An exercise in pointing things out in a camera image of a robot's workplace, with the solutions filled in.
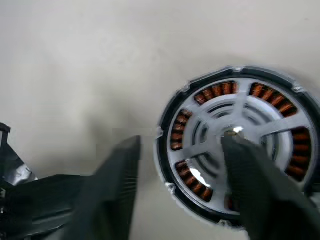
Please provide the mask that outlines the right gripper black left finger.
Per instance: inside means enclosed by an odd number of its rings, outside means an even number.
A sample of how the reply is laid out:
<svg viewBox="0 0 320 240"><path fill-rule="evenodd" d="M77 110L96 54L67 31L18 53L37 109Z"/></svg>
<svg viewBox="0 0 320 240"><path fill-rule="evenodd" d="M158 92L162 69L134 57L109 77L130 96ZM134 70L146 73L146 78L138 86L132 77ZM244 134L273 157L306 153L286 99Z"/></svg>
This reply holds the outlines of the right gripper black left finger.
<svg viewBox="0 0 320 240"><path fill-rule="evenodd" d="M120 142L88 177L62 240L129 240L141 148L139 135Z"/></svg>

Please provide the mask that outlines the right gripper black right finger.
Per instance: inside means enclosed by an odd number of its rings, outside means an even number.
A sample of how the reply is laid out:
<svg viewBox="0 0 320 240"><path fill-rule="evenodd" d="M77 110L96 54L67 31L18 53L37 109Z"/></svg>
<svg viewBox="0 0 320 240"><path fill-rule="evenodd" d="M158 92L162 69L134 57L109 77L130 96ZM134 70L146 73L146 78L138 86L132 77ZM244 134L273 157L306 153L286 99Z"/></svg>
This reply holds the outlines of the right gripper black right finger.
<svg viewBox="0 0 320 240"><path fill-rule="evenodd" d="M239 134L221 138L231 199L250 240L320 240L320 212L269 159Z"/></svg>

